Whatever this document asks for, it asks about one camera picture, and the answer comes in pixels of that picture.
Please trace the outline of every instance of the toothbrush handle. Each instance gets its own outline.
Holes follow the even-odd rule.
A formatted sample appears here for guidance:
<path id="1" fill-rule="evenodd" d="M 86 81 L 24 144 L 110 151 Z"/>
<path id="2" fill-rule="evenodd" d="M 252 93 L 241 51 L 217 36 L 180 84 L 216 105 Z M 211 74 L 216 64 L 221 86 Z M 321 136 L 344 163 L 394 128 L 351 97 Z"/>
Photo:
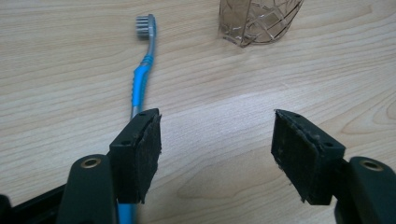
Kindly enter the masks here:
<path id="1" fill-rule="evenodd" d="M 142 111 L 145 98 L 146 83 L 153 63 L 153 57 L 146 55 L 142 63 L 134 70 L 134 85 L 132 89 L 132 115 L 131 119 Z"/>

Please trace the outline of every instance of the clear plastic cup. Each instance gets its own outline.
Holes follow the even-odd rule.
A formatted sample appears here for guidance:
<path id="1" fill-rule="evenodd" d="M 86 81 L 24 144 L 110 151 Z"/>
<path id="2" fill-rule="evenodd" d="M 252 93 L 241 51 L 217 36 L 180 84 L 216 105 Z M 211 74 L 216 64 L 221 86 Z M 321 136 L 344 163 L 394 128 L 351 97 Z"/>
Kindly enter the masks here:
<path id="1" fill-rule="evenodd" d="M 304 0 L 220 0 L 219 34 L 240 47 L 276 42 Z"/>

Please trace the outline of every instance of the black plastic arm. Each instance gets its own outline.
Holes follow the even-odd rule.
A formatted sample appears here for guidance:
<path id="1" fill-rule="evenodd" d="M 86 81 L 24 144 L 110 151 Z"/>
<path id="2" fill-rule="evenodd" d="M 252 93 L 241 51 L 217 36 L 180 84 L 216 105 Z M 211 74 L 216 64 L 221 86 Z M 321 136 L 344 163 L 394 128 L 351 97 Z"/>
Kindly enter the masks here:
<path id="1" fill-rule="evenodd" d="M 0 223 L 117 223 L 119 203 L 143 203 L 158 168 L 161 115 L 136 115 L 111 143 L 108 154 L 76 161 L 67 184 L 11 207 L 0 195 Z"/>
<path id="2" fill-rule="evenodd" d="M 337 223 L 395 223 L 396 175 L 364 157 L 346 162 L 345 147 L 299 114 L 276 111 L 271 153 L 310 204 L 330 204 Z"/>

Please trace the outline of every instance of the wooden table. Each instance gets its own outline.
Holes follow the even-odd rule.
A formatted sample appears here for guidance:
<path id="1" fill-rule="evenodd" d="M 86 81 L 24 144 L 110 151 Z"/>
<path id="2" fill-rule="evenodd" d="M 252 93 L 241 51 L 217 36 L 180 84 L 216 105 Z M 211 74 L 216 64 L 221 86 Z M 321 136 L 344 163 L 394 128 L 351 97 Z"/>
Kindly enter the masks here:
<path id="1" fill-rule="evenodd" d="M 0 4 L 0 190 L 22 203 L 106 154 L 128 122 L 132 71 L 158 50 L 145 108 L 163 114 L 163 154 L 140 223 L 334 223 L 302 203 L 270 153 L 274 109 L 304 115 L 396 169 L 396 2 L 306 0 L 277 43 L 218 38 L 219 1 Z"/>

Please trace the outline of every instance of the diamond-patterned glass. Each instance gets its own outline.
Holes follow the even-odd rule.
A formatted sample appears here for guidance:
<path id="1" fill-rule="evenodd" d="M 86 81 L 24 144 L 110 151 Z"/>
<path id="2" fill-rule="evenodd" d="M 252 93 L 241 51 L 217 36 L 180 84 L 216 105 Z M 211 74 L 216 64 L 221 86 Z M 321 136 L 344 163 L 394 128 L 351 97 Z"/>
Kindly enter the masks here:
<path id="1" fill-rule="evenodd" d="M 219 33 L 240 47 L 270 44 L 289 29 L 304 0 L 220 0 Z"/>

